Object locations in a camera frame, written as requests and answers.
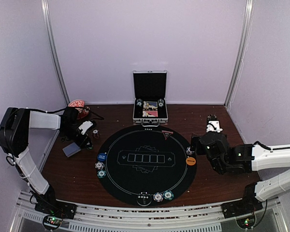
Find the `red black triangle marker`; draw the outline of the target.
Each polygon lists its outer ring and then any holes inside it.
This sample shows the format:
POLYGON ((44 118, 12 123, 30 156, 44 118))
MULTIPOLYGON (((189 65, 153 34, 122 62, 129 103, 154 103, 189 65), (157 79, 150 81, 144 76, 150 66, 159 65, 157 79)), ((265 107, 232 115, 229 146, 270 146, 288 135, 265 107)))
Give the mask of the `red black triangle marker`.
POLYGON ((167 140, 171 135, 174 134, 173 131, 168 131, 168 130, 162 130, 161 132, 162 132, 162 134, 163 134, 165 140, 167 140))

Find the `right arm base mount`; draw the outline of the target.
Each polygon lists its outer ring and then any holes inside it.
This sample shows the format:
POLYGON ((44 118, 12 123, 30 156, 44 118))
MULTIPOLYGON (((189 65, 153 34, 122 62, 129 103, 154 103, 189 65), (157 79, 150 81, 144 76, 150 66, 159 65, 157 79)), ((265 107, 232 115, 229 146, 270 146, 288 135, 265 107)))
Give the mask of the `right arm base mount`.
POLYGON ((263 209, 262 202, 256 198, 256 184, 257 183, 255 182, 245 187, 241 200, 223 203, 221 205, 224 218, 237 217, 263 209))

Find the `orange big blind button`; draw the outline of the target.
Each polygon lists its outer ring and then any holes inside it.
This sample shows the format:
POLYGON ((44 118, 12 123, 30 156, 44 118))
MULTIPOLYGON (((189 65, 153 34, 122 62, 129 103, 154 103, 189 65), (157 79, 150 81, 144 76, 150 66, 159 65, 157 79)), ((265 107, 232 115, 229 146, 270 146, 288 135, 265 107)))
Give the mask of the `orange big blind button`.
POLYGON ((196 165, 196 159, 194 157, 187 157, 186 164, 189 166, 194 166, 196 165))

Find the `green chips seat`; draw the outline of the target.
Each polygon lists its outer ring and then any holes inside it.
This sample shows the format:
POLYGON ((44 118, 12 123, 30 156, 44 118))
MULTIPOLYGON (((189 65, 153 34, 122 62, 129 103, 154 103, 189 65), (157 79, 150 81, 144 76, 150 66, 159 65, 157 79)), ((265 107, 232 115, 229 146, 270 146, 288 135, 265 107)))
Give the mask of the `green chips seat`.
POLYGON ((106 176, 106 171, 105 170, 99 170, 97 172, 97 177, 98 178, 104 178, 106 176))
POLYGON ((169 191, 165 191, 165 192, 163 192, 163 197, 164 197, 164 199, 170 201, 170 200, 172 200, 174 198, 174 194, 170 190, 169 191))

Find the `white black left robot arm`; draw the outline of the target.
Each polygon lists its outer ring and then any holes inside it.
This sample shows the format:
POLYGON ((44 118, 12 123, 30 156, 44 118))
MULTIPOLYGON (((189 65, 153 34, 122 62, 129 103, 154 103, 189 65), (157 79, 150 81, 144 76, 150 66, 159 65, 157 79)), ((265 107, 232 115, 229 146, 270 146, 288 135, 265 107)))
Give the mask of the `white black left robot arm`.
POLYGON ((0 147, 8 154, 7 159, 11 159, 11 165, 19 170, 22 178, 39 195, 47 194, 51 187, 29 152, 30 129, 59 131, 79 148, 92 146, 87 131, 93 128, 94 123, 88 120, 77 126, 79 111, 76 107, 66 107, 61 111, 63 114, 58 115, 58 111, 9 107, 0 123, 0 147))

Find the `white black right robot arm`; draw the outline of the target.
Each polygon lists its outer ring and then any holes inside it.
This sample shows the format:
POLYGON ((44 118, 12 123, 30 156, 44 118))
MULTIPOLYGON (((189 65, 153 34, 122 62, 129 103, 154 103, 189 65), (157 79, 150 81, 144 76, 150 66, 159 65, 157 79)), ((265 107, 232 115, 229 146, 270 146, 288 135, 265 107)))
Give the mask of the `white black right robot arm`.
POLYGON ((290 190, 290 144, 266 146, 259 141, 230 147, 225 134, 209 131, 203 136, 192 135, 190 149, 196 155, 206 155, 218 174, 244 174, 272 168, 287 170, 268 180, 246 186, 238 203, 241 213, 249 213, 257 201, 290 190))

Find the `blue small blind button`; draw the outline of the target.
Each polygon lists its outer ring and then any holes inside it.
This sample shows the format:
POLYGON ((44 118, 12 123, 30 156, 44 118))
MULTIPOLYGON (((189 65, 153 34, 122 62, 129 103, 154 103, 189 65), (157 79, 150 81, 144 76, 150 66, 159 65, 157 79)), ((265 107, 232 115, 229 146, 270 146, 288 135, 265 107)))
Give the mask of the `blue small blind button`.
POLYGON ((99 153, 97 155, 97 160, 100 162, 104 162, 107 159, 107 153, 99 153))

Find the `green blue chip stack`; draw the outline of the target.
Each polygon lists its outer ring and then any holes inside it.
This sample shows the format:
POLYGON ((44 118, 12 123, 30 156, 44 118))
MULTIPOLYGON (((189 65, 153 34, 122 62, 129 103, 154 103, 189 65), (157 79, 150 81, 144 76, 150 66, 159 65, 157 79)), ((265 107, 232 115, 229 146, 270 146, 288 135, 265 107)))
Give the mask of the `green blue chip stack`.
POLYGON ((93 145, 92 144, 87 144, 87 149, 89 149, 89 150, 93 149, 93 145))

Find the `clear round dealer button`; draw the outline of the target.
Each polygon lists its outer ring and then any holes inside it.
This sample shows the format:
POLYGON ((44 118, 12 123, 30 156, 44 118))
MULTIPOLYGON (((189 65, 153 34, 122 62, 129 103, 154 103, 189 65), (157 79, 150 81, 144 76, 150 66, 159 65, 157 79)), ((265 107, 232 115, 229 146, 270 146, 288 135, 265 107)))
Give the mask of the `clear round dealer button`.
POLYGON ((140 206, 149 206, 152 202, 152 197, 148 192, 142 191, 138 194, 136 200, 140 206))

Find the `blue white chips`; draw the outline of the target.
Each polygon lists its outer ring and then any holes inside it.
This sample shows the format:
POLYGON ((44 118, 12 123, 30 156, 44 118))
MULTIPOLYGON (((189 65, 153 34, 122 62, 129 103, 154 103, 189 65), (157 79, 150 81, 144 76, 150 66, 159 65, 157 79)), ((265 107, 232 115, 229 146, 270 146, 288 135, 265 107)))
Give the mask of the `blue white chips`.
POLYGON ((100 162, 100 161, 96 162, 95 168, 96 168, 96 170, 102 170, 104 168, 104 163, 100 162))
POLYGON ((163 194, 162 193, 154 193, 153 194, 153 200, 156 202, 162 202, 163 201, 163 194))
POLYGON ((187 154, 188 156, 192 156, 192 155, 194 154, 194 151, 191 151, 190 146, 187 147, 187 149, 186 149, 186 154, 187 154))

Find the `green chips front seat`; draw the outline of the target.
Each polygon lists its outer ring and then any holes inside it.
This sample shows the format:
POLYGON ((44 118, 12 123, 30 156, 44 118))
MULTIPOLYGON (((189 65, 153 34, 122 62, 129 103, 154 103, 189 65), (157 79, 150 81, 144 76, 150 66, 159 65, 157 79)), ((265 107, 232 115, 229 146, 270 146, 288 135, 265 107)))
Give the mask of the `green chips front seat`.
POLYGON ((170 190, 169 191, 165 191, 165 192, 163 192, 163 197, 164 197, 164 199, 170 201, 170 200, 172 200, 174 198, 174 194, 170 190))

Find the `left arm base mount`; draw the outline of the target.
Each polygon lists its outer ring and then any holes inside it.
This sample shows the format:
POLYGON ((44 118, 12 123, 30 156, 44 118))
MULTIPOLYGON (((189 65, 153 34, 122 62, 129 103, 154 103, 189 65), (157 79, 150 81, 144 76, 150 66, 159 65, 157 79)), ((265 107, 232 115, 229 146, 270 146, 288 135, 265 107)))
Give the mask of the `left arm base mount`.
POLYGON ((77 205, 56 200, 55 190, 50 185, 45 194, 39 194, 32 186, 31 193, 36 199, 34 209, 48 215, 58 218, 74 219, 77 205))

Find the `blue white chips front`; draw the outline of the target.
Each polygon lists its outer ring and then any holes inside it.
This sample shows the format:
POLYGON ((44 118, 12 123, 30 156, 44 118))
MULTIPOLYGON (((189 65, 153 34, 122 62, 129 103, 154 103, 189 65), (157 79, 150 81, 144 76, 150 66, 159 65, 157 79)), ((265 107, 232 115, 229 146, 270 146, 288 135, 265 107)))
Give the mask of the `blue white chips front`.
POLYGON ((162 193, 154 193, 153 194, 153 200, 156 202, 162 202, 163 201, 163 194, 162 193))

